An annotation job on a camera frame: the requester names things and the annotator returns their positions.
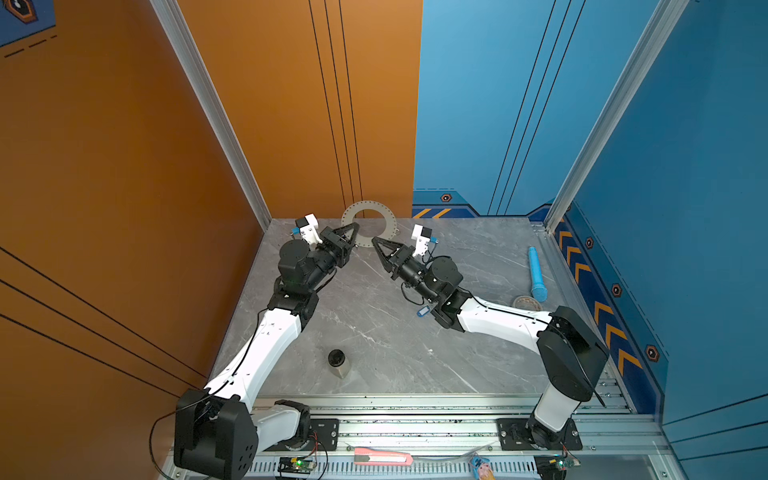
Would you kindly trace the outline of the perforated metal ring disc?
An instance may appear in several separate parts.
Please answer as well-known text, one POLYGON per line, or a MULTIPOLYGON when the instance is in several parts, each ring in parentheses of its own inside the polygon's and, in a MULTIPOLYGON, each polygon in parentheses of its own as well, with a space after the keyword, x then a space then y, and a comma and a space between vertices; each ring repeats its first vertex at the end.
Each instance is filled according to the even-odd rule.
POLYGON ((372 201, 361 200, 353 203, 343 212, 341 216, 341 224, 348 225, 355 222, 355 217, 358 213, 364 210, 372 210, 379 213, 385 221, 384 230, 380 234, 380 237, 385 240, 392 240, 398 233, 397 219, 394 213, 384 204, 372 201))

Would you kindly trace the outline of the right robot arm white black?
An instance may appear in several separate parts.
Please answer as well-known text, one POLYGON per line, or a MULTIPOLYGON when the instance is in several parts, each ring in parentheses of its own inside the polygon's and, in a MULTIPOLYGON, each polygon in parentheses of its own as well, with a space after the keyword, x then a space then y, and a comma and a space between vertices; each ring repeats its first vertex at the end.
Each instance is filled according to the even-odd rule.
POLYGON ((461 286, 463 275, 448 256, 423 262, 411 245, 380 237, 373 238, 372 245, 391 278, 420 295, 441 327, 495 337, 540 356, 548 385, 525 431, 538 449, 563 446, 573 413, 597 395, 609 359, 605 343, 576 311, 566 306, 544 312, 494 304, 461 286))

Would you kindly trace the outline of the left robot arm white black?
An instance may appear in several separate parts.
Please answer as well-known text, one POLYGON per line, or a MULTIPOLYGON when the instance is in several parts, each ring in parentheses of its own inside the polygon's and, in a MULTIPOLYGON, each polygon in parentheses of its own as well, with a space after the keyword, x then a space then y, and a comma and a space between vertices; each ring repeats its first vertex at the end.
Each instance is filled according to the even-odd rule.
POLYGON ((253 405, 289 345, 306 328, 319 293, 350 260, 359 225, 319 230, 313 216, 279 251, 273 294, 257 315, 256 330, 230 363, 201 390, 189 389, 173 412, 176 467, 216 479, 242 479, 255 456, 275 445, 300 448, 310 438, 308 406, 278 400, 253 405))

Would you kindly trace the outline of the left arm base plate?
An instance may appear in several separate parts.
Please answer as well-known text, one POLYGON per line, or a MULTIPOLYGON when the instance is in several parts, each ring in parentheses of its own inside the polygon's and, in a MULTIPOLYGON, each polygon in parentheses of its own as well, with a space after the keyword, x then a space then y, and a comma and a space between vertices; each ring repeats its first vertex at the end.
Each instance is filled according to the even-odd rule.
POLYGON ((328 452, 337 450, 339 441, 340 420, 338 418, 310 419, 309 433, 305 440, 289 440, 279 442, 266 449, 267 452, 310 451, 318 440, 328 452))

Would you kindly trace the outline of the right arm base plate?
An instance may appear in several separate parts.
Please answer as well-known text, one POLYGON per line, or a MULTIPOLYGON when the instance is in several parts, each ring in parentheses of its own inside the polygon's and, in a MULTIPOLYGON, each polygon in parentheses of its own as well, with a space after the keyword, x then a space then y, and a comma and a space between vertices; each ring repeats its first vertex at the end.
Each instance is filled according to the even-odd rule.
POLYGON ((567 450, 581 451, 583 444, 573 419, 555 432, 533 418, 499 418, 497 435, 503 451, 567 450))

